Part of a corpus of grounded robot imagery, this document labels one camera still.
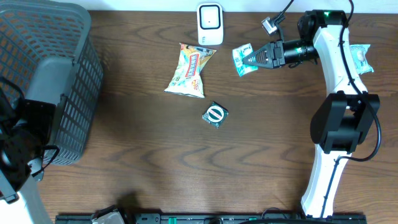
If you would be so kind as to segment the teal tissue pack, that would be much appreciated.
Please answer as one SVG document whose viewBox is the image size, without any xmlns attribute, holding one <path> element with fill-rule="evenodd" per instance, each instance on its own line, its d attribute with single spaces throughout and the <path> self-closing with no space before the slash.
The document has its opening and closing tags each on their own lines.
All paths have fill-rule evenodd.
<svg viewBox="0 0 398 224">
<path fill-rule="evenodd" d="M 244 44 L 238 48 L 233 49 L 232 58 L 234 66 L 240 77 L 258 70 L 258 67 L 252 65 L 243 64 L 243 58 L 253 53 L 251 44 Z"/>
</svg>

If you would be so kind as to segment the teal wet wipe packet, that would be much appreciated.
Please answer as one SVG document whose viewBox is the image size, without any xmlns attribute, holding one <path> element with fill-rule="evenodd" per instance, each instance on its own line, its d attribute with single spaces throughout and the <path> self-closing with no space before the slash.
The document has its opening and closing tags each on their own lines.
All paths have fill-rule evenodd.
<svg viewBox="0 0 398 224">
<path fill-rule="evenodd" d="M 370 46 L 371 46 L 370 44 L 350 45 L 352 58 L 354 60 L 356 71 L 359 75 L 374 71 L 374 69 L 372 68 L 372 66 L 370 66 L 370 64 L 366 59 L 366 53 L 368 52 Z"/>
</svg>

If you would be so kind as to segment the yellow white snack bag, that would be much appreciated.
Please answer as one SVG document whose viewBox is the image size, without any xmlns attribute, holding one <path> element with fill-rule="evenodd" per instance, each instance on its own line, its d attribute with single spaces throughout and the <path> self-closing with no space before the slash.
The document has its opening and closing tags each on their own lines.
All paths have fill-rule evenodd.
<svg viewBox="0 0 398 224">
<path fill-rule="evenodd" d="M 204 98 L 201 71 L 216 50 L 180 43 L 180 55 L 167 93 Z"/>
</svg>

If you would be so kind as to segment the dark green ointment box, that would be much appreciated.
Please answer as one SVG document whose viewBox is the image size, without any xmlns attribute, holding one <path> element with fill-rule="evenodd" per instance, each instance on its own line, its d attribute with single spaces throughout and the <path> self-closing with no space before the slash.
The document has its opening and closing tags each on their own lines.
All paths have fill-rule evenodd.
<svg viewBox="0 0 398 224">
<path fill-rule="evenodd" d="M 225 122 L 228 115 L 229 111 L 225 107 L 213 101 L 202 115 L 202 119 L 218 129 Z"/>
</svg>

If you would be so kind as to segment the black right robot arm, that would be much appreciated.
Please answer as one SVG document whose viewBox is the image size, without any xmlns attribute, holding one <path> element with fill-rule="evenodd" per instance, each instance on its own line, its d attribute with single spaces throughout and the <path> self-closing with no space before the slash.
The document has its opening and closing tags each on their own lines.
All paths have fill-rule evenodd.
<svg viewBox="0 0 398 224">
<path fill-rule="evenodd" d="M 308 187 L 301 199 L 308 218 L 333 215 L 338 184 L 356 147 L 364 142 L 372 124 L 379 126 L 380 99 L 362 83 L 349 45 L 344 11 L 306 11 L 297 27 L 300 38 L 269 42 L 243 58 L 243 64 L 276 69 L 320 60 L 326 83 L 326 99 L 310 123 L 315 160 Z"/>
</svg>

